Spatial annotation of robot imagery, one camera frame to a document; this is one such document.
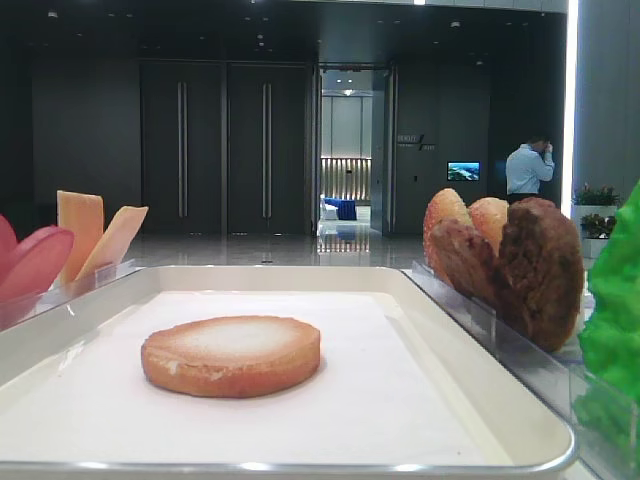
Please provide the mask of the brown meat patty rear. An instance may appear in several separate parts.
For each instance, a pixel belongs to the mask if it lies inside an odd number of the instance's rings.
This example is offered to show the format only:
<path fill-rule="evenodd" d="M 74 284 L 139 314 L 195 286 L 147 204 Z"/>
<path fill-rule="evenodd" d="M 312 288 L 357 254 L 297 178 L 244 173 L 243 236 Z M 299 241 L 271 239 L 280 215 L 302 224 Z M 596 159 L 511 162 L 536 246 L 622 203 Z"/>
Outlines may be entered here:
<path fill-rule="evenodd" d="M 468 298 L 496 307 L 492 283 L 496 256 L 481 233 L 472 224 L 445 218 L 436 224 L 429 238 L 453 288 Z"/>

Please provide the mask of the brown meat patty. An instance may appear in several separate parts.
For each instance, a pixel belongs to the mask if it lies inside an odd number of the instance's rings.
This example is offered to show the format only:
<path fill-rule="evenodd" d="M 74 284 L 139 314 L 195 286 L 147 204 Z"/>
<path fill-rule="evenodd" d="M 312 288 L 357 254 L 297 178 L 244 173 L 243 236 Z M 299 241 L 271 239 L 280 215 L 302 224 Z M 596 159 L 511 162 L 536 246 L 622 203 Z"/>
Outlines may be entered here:
<path fill-rule="evenodd" d="M 436 224 L 429 238 L 453 288 L 468 298 L 496 307 L 492 283 L 496 256 L 481 233 L 472 224 L 445 218 Z"/>
<path fill-rule="evenodd" d="M 511 204 L 498 274 L 496 298 L 502 320 L 540 349 L 559 350 L 575 327 L 584 284 L 574 223 L 542 198 Z"/>

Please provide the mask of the round bread slice on tray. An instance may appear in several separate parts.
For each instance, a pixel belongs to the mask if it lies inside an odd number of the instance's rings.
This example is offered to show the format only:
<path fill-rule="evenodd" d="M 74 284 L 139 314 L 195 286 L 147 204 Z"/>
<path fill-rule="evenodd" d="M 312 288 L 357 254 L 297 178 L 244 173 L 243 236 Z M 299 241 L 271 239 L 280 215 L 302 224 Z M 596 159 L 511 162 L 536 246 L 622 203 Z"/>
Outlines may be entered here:
<path fill-rule="evenodd" d="M 321 363 L 321 333 L 292 317 L 215 317 L 151 334 L 141 347 L 156 387 L 213 398 L 253 398 L 297 386 Z"/>

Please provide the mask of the right orange cheese slice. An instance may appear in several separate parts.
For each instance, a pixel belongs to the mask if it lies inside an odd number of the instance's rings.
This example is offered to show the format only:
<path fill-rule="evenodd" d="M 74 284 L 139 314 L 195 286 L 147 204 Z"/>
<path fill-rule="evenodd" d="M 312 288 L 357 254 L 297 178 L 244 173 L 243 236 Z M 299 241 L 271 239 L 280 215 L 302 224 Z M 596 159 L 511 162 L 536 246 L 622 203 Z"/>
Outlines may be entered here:
<path fill-rule="evenodd" d="M 147 206 L 121 207 L 113 216 L 75 280 L 78 281 L 104 267 L 120 264 L 141 228 L 148 210 Z"/>

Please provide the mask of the orange cheese slice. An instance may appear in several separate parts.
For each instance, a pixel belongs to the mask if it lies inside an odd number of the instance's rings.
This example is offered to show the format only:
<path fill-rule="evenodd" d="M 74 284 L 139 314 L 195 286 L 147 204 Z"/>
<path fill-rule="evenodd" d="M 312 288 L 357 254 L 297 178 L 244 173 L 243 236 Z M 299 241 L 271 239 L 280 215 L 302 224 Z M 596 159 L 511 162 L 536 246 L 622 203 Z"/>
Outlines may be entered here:
<path fill-rule="evenodd" d="M 76 279 L 103 235 L 104 202 L 99 195 L 58 190 L 57 225 L 74 234 L 74 243 L 60 275 L 61 285 Z"/>
<path fill-rule="evenodd" d="M 78 281 L 104 267 L 120 264 L 141 228 L 148 210 L 147 206 L 121 207 L 113 216 L 75 280 Z"/>

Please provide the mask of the brown meat patty front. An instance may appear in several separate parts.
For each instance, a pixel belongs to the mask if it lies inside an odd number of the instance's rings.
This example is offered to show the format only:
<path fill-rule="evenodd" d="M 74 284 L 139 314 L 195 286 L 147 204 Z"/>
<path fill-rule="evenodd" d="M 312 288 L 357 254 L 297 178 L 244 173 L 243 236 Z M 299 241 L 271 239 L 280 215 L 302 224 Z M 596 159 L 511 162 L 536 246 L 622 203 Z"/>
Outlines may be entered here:
<path fill-rule="evenodd" d="M 498 274 L 496 298 L 502 320 L 540 349 L 559 350 L 575 327 L 584 284 L 574 223 L 542 198 L 511 204 Z"/>

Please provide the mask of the left orange cheese slice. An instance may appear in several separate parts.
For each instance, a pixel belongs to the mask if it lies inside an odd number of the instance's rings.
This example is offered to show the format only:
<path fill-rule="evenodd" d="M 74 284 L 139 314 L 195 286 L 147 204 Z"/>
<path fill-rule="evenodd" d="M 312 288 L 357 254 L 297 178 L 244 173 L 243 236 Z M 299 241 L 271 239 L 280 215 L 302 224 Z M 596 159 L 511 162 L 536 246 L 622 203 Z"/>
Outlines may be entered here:
<path fill-rule="evenodd" d="M 60 275 L 61 285 L 76 279 L 103 235 L 104 202 L 99 195 L 58 190 L 57 225 L 74 234 L 74 243 Z"/>

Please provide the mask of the right red tomato slice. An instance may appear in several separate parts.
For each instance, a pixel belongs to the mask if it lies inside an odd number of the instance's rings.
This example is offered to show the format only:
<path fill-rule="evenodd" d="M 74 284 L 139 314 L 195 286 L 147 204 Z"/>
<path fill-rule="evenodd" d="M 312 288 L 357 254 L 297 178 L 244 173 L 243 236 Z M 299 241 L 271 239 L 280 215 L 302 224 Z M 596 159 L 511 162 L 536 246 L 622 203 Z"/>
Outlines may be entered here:
<path fill-rule="evenodd" d="M 1 259 L 1 302 L 43 293 L 66 264 L 74 233 L 48 226 L 36 230 Z"/>

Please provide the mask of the red tomato slice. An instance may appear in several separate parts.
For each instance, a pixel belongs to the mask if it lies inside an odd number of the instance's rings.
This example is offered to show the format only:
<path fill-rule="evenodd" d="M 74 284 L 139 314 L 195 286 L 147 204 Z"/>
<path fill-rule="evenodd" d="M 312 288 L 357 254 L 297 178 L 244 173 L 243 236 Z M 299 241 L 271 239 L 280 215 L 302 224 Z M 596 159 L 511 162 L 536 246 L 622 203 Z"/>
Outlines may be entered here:
<path fill-rule="evenodd" d="M 48 226 L 36 230 L 1 259 L 1 302 L 43 293 L 66 264 L 74 233 Z"/>
<path fill-rule="evenodd" d="M 14 255 L 18 246 L 15 231 L 10 222 L 4 217 L 0 217 L 1 224 L 1 271 L 0 279 L 4 282 L 11 271 L 16 266 L 17 257 Z"/>

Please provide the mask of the left red tomato slice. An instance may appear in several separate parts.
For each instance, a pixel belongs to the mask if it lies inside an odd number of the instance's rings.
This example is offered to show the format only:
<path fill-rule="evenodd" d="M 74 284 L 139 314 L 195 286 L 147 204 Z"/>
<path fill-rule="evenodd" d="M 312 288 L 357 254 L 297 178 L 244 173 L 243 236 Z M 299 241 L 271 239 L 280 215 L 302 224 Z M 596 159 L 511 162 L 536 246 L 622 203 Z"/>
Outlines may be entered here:
<path fill-rule="evenodd" d="M 18 246 L 15 231 L 10 222 L 4 217 L 0 217 L 1 224 L 1 271 L 0 279 L 4 282 L 11 271 L 16 266 L 17 257 L 14 255 Z"/>

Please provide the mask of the green lettuce leaf in rack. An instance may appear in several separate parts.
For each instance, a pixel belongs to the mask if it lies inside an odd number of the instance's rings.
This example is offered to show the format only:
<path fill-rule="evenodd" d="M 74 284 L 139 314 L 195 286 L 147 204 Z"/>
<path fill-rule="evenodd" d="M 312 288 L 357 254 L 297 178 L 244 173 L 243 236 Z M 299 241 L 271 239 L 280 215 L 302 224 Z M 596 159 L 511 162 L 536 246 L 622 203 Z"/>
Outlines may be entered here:
<path fill-rule="evenodd" d="M 616 213 L 607 245 L 588 274 L 595 309 L 579 334 L 588 372 L 580 424 L 639 462 L 639 189 Z"/>

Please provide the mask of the blue sofa in corridor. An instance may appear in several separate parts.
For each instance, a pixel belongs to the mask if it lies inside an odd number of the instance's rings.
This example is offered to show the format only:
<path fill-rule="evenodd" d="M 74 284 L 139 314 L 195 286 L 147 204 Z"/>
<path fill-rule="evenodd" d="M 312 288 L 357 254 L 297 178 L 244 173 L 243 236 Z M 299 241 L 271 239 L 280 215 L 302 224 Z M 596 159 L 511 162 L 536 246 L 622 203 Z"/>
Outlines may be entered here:
<path fill-rule="evenodd" d="M 356 202 L 354 200 L 325 197 L 324 203 L 326 206 L 336 208 L 339 220 L 355 221 L 357 219 Z"/>

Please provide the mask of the left bun slice far rack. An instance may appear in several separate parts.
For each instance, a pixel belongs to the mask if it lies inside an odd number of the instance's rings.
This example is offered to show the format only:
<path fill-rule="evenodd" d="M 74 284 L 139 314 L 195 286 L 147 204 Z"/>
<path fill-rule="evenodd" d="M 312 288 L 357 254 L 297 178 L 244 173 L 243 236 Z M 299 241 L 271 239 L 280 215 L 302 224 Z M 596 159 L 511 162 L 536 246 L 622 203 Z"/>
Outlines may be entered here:
<path fill-rule="evenodd" d="M 445 188 L 436 193 L 429 201 L 423 220 L 423 248 L 425 258 L 430 266 L 434 265 L 433 247 L 429 236 L 433 228 L 443 219 L 454 219 L 465 225 L 472 225 L 469 211 L 460 197 L 452 188 Z"/>

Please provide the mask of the bun slice rack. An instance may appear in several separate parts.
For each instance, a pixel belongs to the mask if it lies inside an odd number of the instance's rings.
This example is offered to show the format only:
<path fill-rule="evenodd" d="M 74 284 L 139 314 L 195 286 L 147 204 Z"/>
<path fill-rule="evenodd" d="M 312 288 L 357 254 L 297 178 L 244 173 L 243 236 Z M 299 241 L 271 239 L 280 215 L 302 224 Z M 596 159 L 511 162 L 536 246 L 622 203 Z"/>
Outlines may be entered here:
<path fill-rule="evenodd" d="M 481 198 L 468 207 L 473 225 L 492 246 L 496 256 L 499 255 L 508 207 L 507 201 L 495 197 Z"/>
<path fill-rule="evenodd" d="M 452 188 L 445 188 L 436 193 L 429 201 L 423 220 L 423 248 L 425 258 L 430 266 L 434 265 L 433 247 L 429 236 L 433 228 L 443 219 L 454 219 L 465 225 L 472 225 L 469 211 L 460 197 Z"/>

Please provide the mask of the white rectangular metal tray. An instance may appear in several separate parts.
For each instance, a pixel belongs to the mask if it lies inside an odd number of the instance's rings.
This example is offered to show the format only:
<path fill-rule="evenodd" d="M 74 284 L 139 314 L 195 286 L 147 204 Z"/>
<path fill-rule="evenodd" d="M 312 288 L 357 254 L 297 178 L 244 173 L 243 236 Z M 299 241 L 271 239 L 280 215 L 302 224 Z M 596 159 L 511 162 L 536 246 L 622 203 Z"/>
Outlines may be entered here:
<path fill-rule="evenodd" d="M 304 384 L 246 400 L 150 385 L 153 332 L 231 315 L 319 329 Z M 150 267 L 1 335 L 5 479 L 558 479 L 571 426 L 405 273 Z"/>

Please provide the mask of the right bun slice far rack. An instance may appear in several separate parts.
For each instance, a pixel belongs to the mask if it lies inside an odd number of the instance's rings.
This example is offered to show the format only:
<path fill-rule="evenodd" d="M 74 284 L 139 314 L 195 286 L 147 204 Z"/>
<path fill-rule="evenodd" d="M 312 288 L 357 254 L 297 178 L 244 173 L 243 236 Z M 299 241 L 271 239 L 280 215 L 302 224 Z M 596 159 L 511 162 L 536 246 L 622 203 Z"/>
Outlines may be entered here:
<path fill-rule="evenodd" d="M 496 256 L 499 255 L 508 207 L 507 201 L 495 197 L 481 198 L 468 207 L 473 225 L 492 246 Z"/>

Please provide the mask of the man in blue shirt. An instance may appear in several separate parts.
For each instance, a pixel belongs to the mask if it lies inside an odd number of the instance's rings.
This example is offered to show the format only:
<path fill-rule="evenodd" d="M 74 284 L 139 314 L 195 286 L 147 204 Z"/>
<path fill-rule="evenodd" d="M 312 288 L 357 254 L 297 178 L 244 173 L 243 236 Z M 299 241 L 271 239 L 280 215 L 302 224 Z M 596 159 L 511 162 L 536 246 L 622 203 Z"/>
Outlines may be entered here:
<path fill-rule="evenodd" d="M 532 136 L 512 152 L 505 167 L 507 202 L 538 197 L 540 184 L 553 179 L 553 145 L 544 135 Z"/>

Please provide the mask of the clear acrylic rack right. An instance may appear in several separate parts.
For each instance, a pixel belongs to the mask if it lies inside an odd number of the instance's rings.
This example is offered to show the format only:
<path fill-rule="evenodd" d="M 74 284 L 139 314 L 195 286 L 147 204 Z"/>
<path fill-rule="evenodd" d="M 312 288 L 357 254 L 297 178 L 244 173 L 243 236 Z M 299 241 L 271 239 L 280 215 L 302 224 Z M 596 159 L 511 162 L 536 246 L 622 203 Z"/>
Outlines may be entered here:
<path fill-rule="evenodd" d="M 589 479 L 639 477 L 639 405 L 587 371 L 578 341 L 545 353 L 415 261 L 409 277 L 539 400 L 574 428 L 579 466 Z"/>

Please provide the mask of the clear acrylic rack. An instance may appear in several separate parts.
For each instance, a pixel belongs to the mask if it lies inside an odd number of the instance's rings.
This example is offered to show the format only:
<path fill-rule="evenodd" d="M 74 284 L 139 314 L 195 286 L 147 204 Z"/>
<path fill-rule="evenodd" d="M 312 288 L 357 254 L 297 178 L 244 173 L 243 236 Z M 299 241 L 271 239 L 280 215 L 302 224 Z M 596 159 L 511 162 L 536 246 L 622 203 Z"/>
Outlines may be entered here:
<path fill-rule="evenodd" d="M 579 466 L 589 479 L 639 477 L 639 405 L 587 371 L 578 341 L 545 353 L 415 261 L 409 277 L 539 400 L 574 428 Z"/>
<path fill-rule="evenodd" d="M 84 278 L 64 286 L 54 286 L 46 292 L 30 294 L 1 303 L 1 331 L 12 328 L 29 318 L 59 307 L 80 296 L 93 292 L 140 269 L 135 260 L 98 269 Z"/>

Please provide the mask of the white planter with flowers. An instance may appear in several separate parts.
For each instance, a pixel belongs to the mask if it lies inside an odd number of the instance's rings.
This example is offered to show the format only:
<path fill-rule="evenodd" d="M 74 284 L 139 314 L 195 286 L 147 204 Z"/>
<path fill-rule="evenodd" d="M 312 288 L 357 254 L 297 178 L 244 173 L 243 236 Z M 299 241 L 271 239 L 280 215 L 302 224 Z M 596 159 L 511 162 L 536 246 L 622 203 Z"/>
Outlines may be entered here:
<path fill-rule="evenodd" d="M 585 183 L 574 191 L 571 218 L 578 229 L 585 259 L 596 259 L 604 249 L 616 223 L 619 202 L 612 186 L 595 188 Z"/>

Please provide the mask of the clear acrylic rack left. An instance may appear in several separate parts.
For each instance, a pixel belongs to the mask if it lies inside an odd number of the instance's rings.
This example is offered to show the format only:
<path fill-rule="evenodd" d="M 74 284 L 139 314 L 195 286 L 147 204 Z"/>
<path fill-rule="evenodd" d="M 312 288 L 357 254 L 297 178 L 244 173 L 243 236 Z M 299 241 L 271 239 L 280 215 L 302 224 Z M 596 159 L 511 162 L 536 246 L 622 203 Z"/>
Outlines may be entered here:
<path fill-rule="evenodd" d="M 98 269 L 84 278 L 64 286 L 54 286 L 46 292 L 30 294 L 1 303 L 1 331 L 12 328 L 29 318 L 59 307 L 80 296 L 93 292 L 140 269 L 135 260 Z"/>

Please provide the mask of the small wall display screen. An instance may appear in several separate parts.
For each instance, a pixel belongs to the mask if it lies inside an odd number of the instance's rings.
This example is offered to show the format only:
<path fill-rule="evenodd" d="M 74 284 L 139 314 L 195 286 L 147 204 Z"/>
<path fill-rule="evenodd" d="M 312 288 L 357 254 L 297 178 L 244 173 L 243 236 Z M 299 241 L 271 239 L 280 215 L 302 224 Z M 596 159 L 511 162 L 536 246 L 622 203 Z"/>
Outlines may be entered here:
<path fill-rule="evenodd" d="M 448 181 L 479 181 L 480 180 L 480 163 L 479 162 L 448 162 L 447 163 L 447 180 Z"/>

